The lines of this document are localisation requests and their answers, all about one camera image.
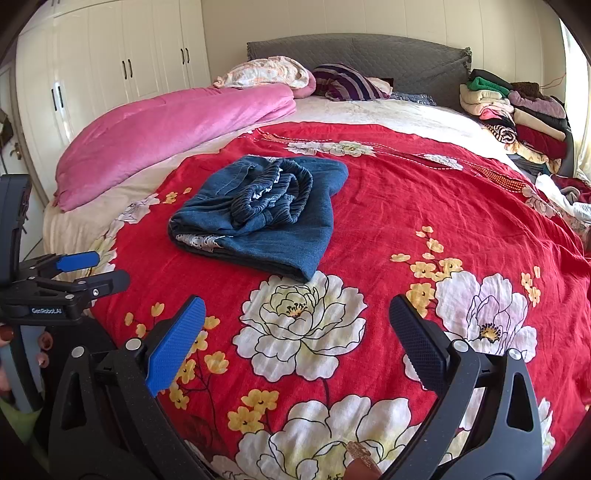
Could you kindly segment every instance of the floral bedspread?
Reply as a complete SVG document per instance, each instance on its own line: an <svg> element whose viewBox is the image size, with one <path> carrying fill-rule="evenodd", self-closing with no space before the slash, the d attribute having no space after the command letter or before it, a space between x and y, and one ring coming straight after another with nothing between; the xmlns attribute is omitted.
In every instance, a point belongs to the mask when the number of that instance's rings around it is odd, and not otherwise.
<svg viewBox="0 0 591 480"><path fill-rule="evenodd" d="M332 199L335 231L306 284L188 253L167 236L183 202L247 154L347 164ZM205 301L204 329L158 399L229 480L340 479L352 440L382 470L395 460L435 399L388 321L400 293L450 339L522 352L544 461L591 403L591 269L580 239L516 172L455 145L377 125L258 128L218 154L186 159L95 247L95 273L131 275L127 292L93 309L119 345L170 318L188 295ZM475 391L444 461L459 454L481 398Z"/></svg>

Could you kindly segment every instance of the white wall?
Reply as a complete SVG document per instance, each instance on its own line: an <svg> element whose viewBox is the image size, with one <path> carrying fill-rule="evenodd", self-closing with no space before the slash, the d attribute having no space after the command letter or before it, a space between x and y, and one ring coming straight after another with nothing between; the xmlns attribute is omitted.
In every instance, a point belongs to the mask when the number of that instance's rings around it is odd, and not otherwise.
<svg viewBox="0 0 591 480"><path fill-rule="evenodd" d="M246 60L246 42L314 33L382 33L472 49L472 67L540 85L565 73L560 21L543 0L202 0L212 80ZM564 98L564 82L547 90Z"/></svg>

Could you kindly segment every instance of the screw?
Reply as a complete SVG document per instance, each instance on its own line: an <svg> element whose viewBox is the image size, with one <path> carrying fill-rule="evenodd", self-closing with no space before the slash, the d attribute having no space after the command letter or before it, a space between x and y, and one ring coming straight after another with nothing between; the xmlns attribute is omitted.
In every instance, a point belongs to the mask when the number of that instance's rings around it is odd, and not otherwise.
<svg viewBox="0 0 591 480"><path fill-rule="evenodd" d="M130 338L125 342L125 348L130 351L137 350L139 347L142 346L142 340L139 338Z"/></svg>
<svg viewBox="0 0 591 480"><path fill-rule="evenodd" d="M521 352L519 350L514 349L514 348L509 349L509 356L513 360L521 360Z"/></svg>
<svg viewBox="0 0 591 480"><path fill-rule="evenodd" d="M83 346L77 346L72 350L72 356L74 358L78 358L80 356L82 356L82 354L84 353L84 347Z"/></svg>
<svg viewBox="0 0 591 480"><path fill-rule="evenodd" d="M468 351L468 344L464 340L456 340L453 342L453 347L458 352L467 352Z"/></svg>

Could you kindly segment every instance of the white peony print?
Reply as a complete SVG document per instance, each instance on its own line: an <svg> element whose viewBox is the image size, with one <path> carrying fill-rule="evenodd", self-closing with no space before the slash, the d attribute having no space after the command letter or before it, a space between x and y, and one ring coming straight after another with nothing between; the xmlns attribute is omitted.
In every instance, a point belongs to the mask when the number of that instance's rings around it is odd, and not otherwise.
<svg viewBox="0 0 591 480"><path fill-rule="evenodd" d="M342 157L344 155L351 155L352 157L371 155L372 157L375 157L374 148L372 146L346 140L341 140L339 143L290 142L287 144L286 150L302 155L316 155L316 153L322 152L337 157Z"/></svg>
<svg viewBox="0 0 591 480"><path fill-rule="evenodd" d="M552 425L552 410L550 410L550 402L542 398L538 406L538 413L540 414L540 426L542 430L542 465L548 461L556 440L550 433L550 426Z"/></svg>
<svg viewBox="0 0 591 480"><path fill-rule="evenodd" d="M338 355L354 350L365 331L367 305L357 288L317 271L306 284L273 275L244 302L244 327L233 339L256 375L276 382L294 371L306 380L330 378Z"/></svg>
<svg viewBox="0 0 591 480"><path fill-rule="evenodd" d="M511 282L502 275L486 277L480 285L468 271L452 272L450 278L437 283L435 298L436 313L450 340L463 338L480 353L503 355L507 349L515 348L525 362L535 357L537 331L523 325L527 299L521 293L513 293ZM407 355L403 362L406 376L420 381ZM472 429L483 393L483 388L474 390L460 428Z"/></svg>
<svg viewBox="0 0 591 480"><path fill-rule="evenodd" d="M342 478L352 461L345 446L359 442L384 472L420 425L409 426L408 399L381 400L349 395L332 405L310 400L294 405L280 432L247 433L235 461L214 456L213 469L228 480L326 480ZM458 443L455 439L451 446ZM455 458L457 448L444 456Z"/></svg>
<svg viewBox="0 0 591 480"><path fill-rule="evenodd" d="M150 212L150 206L159 203L160 199L158 198L158 194L153 193L149 197L146 197L143 200L138 200L129 205L124 212L117 217L117 220L125 223L139 223L139 221Z"/></svg>
<svg viewBox="0 0 591 480"><path fill-rule="evenodd" d="M455 158L446 157L445 155L425 153L421 155L421 157L436 163L440 163L441 165L445 165L446 167L453 168L454 170L464 169L464 167L462 167L462 165L460 165Z"/></svg>
<svg viewBox="0 0 591 480"><path fill-rule="evenodd" d="M324 151L319 142L289 142L285 149L301 155L316 155L317 152Z"/></svg>
<svg viewBox="0 0 591 480"><path fill-rule="evenodd" d="M353 157L360 157L361 155L371 155L375 157L374 148L369 145L362 145L358 142L341 141L339 143L325 143L323 145L325 151L328 148L328 153L342 157L343 155L351 155Z"/></svg>

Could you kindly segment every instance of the white sheet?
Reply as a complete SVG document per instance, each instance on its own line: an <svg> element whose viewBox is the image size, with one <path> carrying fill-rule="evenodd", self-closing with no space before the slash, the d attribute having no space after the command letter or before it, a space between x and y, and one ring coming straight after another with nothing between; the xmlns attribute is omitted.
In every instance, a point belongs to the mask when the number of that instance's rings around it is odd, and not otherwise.
<svg viewBox="0 0 591 480"><path fill-rule="evenodd" d="M440 142L449 142L485 158L495 158L519 171L506 156L501 143L476 122L446 108L418 105L398 100L373 102L331 102L321 97L297 100L297 112L278 121L323 122L334 124L378 124L397 132L416 134ZM45 252L72 254L90 248L109 224L132 202L146 198L166 176L191 155L216 153L241 133L261 125L222 135L192 150L175 155L138 172L125 182L104 192L77 209L61 213L48 206L43 225Z"/></svg>

